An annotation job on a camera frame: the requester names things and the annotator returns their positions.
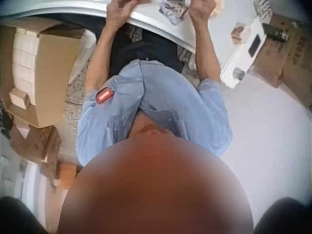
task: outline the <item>hand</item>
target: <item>hand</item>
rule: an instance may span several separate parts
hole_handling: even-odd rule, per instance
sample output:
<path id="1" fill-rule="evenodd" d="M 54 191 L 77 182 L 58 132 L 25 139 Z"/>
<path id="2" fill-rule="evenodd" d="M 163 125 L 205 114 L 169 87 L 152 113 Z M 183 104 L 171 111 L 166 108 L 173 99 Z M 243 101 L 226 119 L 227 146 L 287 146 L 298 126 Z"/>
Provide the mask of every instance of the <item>hand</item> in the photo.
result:
<path id="1" fill-rule="evenodd" d="M 194 27 L 207 26 L 208 18 L 216 7 L 215 0 L 192 0 L 189 13 Z"/>
<path id="2" fill-rule="evenodd" d="M 116 32 L 127 22 L 131 12 L 138 4 L 138 0 L 112 0 L 107 6 L 105 27 Z"/>

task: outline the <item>red patch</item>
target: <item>red patch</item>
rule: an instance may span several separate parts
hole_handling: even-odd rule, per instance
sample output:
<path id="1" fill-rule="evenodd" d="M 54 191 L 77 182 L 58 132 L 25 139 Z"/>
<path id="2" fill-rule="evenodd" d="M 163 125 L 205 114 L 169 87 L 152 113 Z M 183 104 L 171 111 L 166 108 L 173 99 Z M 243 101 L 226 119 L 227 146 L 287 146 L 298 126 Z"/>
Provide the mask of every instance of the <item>red patch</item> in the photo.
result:
<path id="1" fill-rule="evenodd" d="M 102 89 L 101 91 L 97 93 L 97 96 L 96 96 L 97 104 L 102 104 L 107 99 L 109 99 L 112 95 L 114 95 L 114 92 L 109 87 Z"/>

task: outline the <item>brown cardboard box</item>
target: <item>brown cardboard box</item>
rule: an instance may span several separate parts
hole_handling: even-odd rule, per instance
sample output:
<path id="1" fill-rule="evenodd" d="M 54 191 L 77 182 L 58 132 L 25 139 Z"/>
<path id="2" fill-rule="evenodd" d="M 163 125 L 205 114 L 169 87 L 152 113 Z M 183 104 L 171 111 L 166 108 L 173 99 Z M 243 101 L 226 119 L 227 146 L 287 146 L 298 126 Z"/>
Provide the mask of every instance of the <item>brown cardboard box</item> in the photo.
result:
<path id="1" fill-rule="evenodd" d="M 311 105 L 312 35 L 308 31 L 297 30 L 281 80 L 306 108 Z"/>
<path id="2" fill-rule="evenodd" d="M 282 69 L 286 63 L 288 53 L 291 50 L 296 31 L 292 19 L 273 14 L 270 24 L 289 33 L 289 41 L 281 43 L 272 39 L 266 39 L 252 70 L 261 75 L 269 84 L 277 88 L 280 84 Z"/>
<path id="3" fill-rule="evenodd" d="M 2 20 L 1 24 L 0 93 L 7 112 L 37 128 L 60 122 L 63 117 L 66 87 L 78 54 L 80 40 L 68 37 L 66 33 L 59 36 L 57 26 L 61 22 L 56 20 L 28 17 Z M 13 105 L 9 97 L 9 92 L 14 87 L 12 62 L 17 28 L 35 32 L 39 38 L 35 66 L 36 105 L 29 105 L 27 110 Z"/>
<path id="4" fill-rule="evenodd" d="M 43 162 L 40 169 L 41 174 L 52 180 L 58 177 L 57 168 L 59 160 L 60 143 L 61 140 L 59 138 L 58 131 L 54 127 L 46 146 L 47 162 Z"/>
<path id="5" fill-rule="evenodd" d="M 30 126 L 27 138 L 24 139 L 16 125 L 14 125 L 10 132 L 10 145 L 19 156 L 41 164 L 47 154 L 46 146 L 52 129 L 53 126 L 40 129 Z"/>
<path id="6" fill-rule="evenodd" d="M 17 88 L 13 88 L 10 93 L 10 100 L 12 104 L 26 110 L 29 105 L 28 94 Z"/>

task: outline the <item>granite floor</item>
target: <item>granite floor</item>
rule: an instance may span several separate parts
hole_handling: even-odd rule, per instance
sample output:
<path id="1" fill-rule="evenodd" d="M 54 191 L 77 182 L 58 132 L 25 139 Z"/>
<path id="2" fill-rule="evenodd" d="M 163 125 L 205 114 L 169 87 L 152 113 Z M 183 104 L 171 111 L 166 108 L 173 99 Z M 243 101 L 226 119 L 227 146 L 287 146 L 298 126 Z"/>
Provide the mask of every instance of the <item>granite floor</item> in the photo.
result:
<path id="1" fill-rule="evenodd" d="M 142 30 L 130 26 L 128 35 L 133 42 L 140 40 Z M 199 84 L 196 71 L 190 70 L 188 62 L 192 53 L 178 46 L 177 56 L 185 63 L 182 74 L 195 86 Z M 67 87 L 67 97 L 64 105 L 64 120 L 56 125 L 62 140 L 60 148 L 60 159 L 79 165 L 75 143 L 77 138 L 77 126 L 82 104 L 84 100 L 84 82 L 90 60 L 86 63 L 81 73 Z"/>

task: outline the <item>light blue shirt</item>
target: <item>light blue shirt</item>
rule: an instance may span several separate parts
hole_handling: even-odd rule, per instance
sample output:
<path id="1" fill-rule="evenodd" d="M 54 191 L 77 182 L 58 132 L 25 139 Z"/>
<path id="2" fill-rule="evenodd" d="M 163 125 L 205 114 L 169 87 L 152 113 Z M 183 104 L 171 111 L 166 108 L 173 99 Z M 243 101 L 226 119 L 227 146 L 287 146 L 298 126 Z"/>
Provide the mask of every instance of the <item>light blue shirt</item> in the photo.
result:
<path id="1" fill-rule="evenodd" d="M 97 104 L 97 90 L 93 90 L 82 107 L 76 150 L 83 166 L 127 138 L 139 109 L 177 137 L 202 145 L 217 156 L 232 141 L 220 84 L 212 79 L 204 79 L 195 88 L 160 62 L 134 60 L 103 87 L 110 87 L 114 95 Z"/>

